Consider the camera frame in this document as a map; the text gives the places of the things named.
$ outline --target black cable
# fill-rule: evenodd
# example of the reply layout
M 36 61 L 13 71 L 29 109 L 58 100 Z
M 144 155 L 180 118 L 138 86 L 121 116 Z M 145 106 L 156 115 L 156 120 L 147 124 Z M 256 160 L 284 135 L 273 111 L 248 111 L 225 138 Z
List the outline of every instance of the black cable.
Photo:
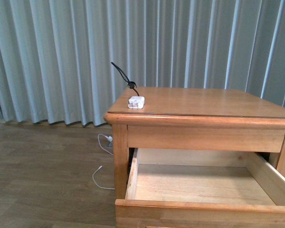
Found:
M 116 65 L 114 62 L 111 62 L 113 64 L 113 66 L 119 71 L 120 75 L 122 76 L 122 78 L 124 79 L 124 81 L 126 81 L 127 83 L 130 83 L 130 80 L 128 78 L 128 76 L 124 73 L 124 71 L 118 66 Z
M 135 89 L 135 87 L 137 87 L 136 83 L 130 81 L 128 76 L 125 74 L 125 72 L 118 65 L 116 65 L 114 62 L 111 62 L 111 64 L 118 70 L 118 72 L 120 73 L 120 75 L 122 76 L 124 81 L 126 81 L 128 83 L 128 88 L 134 90 L 137 93 L 137 95 L 139 96 L 138 91 Z
M 137 92 L 137 90 L 135 88 L 133 88 L 133 90 L 137 93 L 137 95 L 139 96 L 139 93 Z

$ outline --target tabletop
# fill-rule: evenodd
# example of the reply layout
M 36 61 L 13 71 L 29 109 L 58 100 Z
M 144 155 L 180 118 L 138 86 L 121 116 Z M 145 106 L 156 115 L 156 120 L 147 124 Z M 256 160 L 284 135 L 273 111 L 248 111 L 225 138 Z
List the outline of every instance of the tabletop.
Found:
M 108 113 L 285 119 L 285 108 L 241 90 L 138 87 L 143 109 L 128 108 L 135 92 L 126 89 Z

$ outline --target white cable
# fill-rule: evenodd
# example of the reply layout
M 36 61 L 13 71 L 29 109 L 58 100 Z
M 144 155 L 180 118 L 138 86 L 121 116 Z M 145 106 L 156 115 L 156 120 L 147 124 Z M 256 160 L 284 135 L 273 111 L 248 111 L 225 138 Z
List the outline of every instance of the white cable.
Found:
M 97 171 L 100 170 L 101 168 L 102 168 L 102 165 L 99 166 L 99 168 L 98 168 L 98 169 L 93 173 L 93 175 L 92 175 L 92 178 L 93 178 L 94 183 L 95 183 L 99 188 L 101 188 L 101 189 L 115 190 L 115 189 L 113 189 L 113 188 L 104 188 L 104 187 L 101 187 L 101 186 L 99 186 L 99 185 L 96 183 L 96 181 L 95 181 L 95 179 L 94 179 L 94 175 L 95 175 L 95 173 L 97 173 Z
M 110 155 L 113 155 L 111 152 L 109 152 L 108 150 L 106 150 L 105 148 L 103 148 L 103 147 L 101 146 L 100 140 L 99 140 L 99 136 L 100 136 L 100 135 L 104 136 L 108 141 L 110 141 L 110 140 L 112 141 L 112 137 L 111 137 L 111 136 L 106 136 L 106 135 L 104 135 L 104 134 L 98 134 L 98 136 L 97 136 L 97 138 L 98 138 L 98 144 L 99 144 L 100 148 L 103 149 L 104 151 L 108 152 Z

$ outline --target wooden nightstand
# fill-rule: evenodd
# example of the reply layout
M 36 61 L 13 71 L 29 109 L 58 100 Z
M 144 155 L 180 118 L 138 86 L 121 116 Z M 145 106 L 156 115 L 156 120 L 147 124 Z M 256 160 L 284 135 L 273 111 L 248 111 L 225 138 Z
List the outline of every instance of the wooden nightstand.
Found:
M 113 129 L 116 227 L 285 227 L 285 108 L 238 90 L 139 87 L 138 91 L 145 97 L 143 109 L 127 107 L 133 91 L 126 89 L 104 118 Z M 272 199 L 273 206 L 262 202 L 252 206 L 249 201 L 126 198 L 129 148 L 186 149 L 196 156 L 203 151 L 212 156 L 215 151 L 233 152 L 234 159 L 245 158 L 241 167 L 247 168 L 256 183 L 266 179 L 259 185 L 269 198 L 275 196 L 265 189 L 273 186 L 283 199 Z M 168 151 L 173 160 L 175 151 Z M 269 162 L 279 173 L 254 152 L 270 152 Z M 159 152 L 152 153 L 157 157 Z M 190 160 L 181 152 L 179 156 Z M 220 160 L 224 159 L 211 166 L 222 166 Z M 198 165 L 208 166 L 208 159 Z

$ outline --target table apron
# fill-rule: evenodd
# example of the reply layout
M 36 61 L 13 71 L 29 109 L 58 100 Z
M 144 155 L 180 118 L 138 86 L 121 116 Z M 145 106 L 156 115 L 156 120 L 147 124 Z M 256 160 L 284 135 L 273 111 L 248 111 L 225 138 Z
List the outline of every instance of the table apron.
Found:
M 128 125 L 128 147 L 136 148 L 279 153 L 284 137 L 285 130 Z

